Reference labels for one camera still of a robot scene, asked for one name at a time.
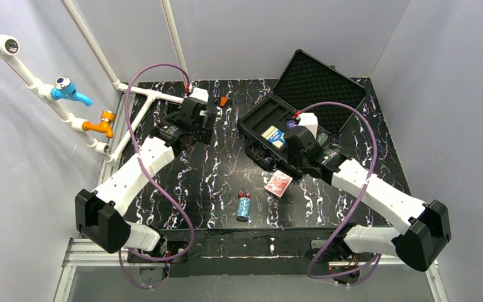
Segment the blue white card box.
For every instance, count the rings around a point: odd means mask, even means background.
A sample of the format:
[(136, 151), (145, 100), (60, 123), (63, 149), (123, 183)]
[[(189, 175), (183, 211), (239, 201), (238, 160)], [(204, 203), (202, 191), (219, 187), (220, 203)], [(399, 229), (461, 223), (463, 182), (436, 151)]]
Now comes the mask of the blue white card box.
[(273, 125), (269, 126), (261, 136), (277, 150), (282, 149), (286, 144), (284, 132)]

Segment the black poker set case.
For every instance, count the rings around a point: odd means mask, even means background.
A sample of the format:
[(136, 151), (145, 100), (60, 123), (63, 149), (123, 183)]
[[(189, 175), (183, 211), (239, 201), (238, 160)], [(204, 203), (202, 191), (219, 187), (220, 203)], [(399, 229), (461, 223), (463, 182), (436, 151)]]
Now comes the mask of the black poker set case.
[(270, 94), (238, 119), (238, 131), (246, 139), (245, 153), (265, 171), (278, 168), (300, 178), (302, 172), (287, 163), (286, 145), (277, 150), (261, 134), (272, 125), (285, 134), (290, 130), (286, 122), (312, 104), (333, 101), (357, 109), (366, 95), (361, 84), (298, 49)]

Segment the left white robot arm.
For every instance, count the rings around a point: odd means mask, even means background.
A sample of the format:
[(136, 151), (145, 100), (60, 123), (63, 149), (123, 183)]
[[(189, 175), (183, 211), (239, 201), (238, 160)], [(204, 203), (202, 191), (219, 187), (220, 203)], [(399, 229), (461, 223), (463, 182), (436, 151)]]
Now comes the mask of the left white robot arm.
[(75, 197), (77, 230), (106, 252), (123, 247), (153, 251), (162, 236), (154, 228), (131, 223), (124, 216), (138, 193), (181, 152), (195, 143), (208, 144), (217, 108), (208, 95), (192, 93), (164, 117), (133, 155), (107, 181)]

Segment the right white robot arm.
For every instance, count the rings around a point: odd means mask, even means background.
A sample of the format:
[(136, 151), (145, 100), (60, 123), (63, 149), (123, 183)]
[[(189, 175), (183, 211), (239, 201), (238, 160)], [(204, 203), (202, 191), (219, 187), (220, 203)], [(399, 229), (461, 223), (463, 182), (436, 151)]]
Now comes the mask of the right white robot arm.
[(284, 140), (289, 164), (360, 198), (389, 222), (387, 226), (346, 223), (320, 252), (343, 258), (362, 253), (391, 255), (424, 272), (451, 240), (448, 208), (442, 202), (427, 203), (396, 189), (340, 149), (323, 148), (305, 126), (288, 130)]

